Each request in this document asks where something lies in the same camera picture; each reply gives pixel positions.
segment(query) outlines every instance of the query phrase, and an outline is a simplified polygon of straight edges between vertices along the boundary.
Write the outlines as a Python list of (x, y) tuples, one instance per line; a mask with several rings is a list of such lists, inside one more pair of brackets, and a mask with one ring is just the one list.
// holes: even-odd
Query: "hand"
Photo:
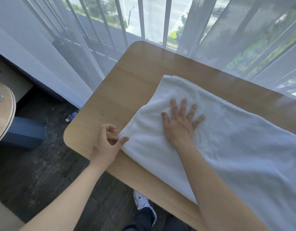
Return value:
[(205, 120), (205, 115), (200, 115), (194, 122), (194, 114), (197, 110), (197, 105), (193, 104), (192, 108), (187, 116), (187, 100), (184, 98), (181, 101), (180, 112), (178, 111), (177, 103), (175, 99), (170, 101), (171, 105), (171, 116), (172, 119), (169, 121), (169, 117), (165, 112), (162, 112), (163, 119), (163, 131), (166, 139), (177, 147), (180, 143), (192, 141), (194, 130), (198, 125)]
[[(117, 128), (112, 124), (103, 124), (100, 127), (99, 137), (96, 144), (92, 148), (92, 155), (90, 159), (90, 165), (96, 167), (104, 167), (106, 170), (111, 163), (113, 163), (119, 149), (129, 140), (128, 137), (123, 137), (118, 141), (116, 136), (107, 136), (106, 132), (116, 133)], [(115, 142), (115, 145), (111, 145), (108, 140)]]

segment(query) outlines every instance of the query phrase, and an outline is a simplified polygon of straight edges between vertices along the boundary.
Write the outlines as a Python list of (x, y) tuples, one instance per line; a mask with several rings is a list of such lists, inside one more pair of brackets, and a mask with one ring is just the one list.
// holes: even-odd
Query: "person's left hand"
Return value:
[[(90, 165), (95, 167), (102, 167), (104, 170), (113, 163), (119, 149), (125, 144), (129, 138), (123, 137), (118, 141), (116, 136), (107, 136), (106, 132), (116, 133), (117, 128), (112, 124), (103, 124), (100, 127), (99, 137), (92, 148)], [(108, 140), (116, 142), (111, 145)]]

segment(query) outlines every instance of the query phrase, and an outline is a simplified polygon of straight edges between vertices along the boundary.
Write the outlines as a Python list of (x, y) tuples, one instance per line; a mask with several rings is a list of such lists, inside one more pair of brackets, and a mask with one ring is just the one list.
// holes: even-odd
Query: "dark floor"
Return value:
[[(17, 116), (47, 124), (45, 141), (32, 151), (0, 145), (0, 201), (25, 223), (52, 202), (88, 165), (63, 141), (65, 118), (76, 108), (37, 90)], [(162, 230), (166, 212), (154, 205)], [(99, 179), (75, 230), (121, 230), (136, 213), (133, 190), (108, 173)]]

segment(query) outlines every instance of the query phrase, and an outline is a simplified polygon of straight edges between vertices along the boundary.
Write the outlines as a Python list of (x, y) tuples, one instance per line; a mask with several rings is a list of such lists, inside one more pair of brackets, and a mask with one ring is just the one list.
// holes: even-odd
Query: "wooden table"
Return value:
[[(147, 104), (163, 75), (185, 78), (224, 100), (296, 134), (296, 100), (147, 42), (135, 42), (64, 133), (66, 145), (90, 158), (101, 124), (120, 129)], [(107, 171), (197, 230), (207, 230), (196, 204), (120, 151)]]
[(0, 140), (5, 136), (12, 124), (15, 115), (15, 96), (13, 92), (5, 85), (0, 83), (0, 93), (3, 95), (3, 101), (0, 102)]

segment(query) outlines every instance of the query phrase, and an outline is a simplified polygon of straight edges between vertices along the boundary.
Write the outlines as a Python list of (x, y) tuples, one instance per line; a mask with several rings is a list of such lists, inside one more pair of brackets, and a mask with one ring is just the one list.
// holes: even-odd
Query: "folded fabric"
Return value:
[(296, 135), (176, 76), (164, 75), (151, 100), (118, 137), (122, 150), (196, 203), (182, 163), (163, 134), (161, 112), (187, 98), (206, 120), (194, 133), (200, 154), (271, 230), (296, 230)]

